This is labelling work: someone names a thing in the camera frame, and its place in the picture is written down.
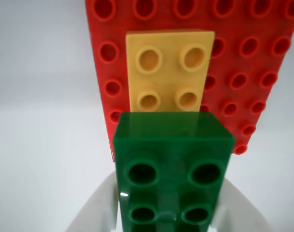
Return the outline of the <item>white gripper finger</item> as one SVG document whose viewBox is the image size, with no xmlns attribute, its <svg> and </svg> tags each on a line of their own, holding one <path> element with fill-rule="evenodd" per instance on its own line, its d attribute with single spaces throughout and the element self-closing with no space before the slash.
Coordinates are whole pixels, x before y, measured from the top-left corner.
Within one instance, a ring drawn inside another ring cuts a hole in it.
<svg viewBox="0 0 294 232">
<path fill-rule="evenodd" d="M 261 232 L 262 214 L 229 180 L 225 179 L 209 230 Z"/>
<path fill-rule="evenodd" d="M 121 232 L 116 172 L 97 187 L 66 229 L 67 232 Z"/>
</svg>

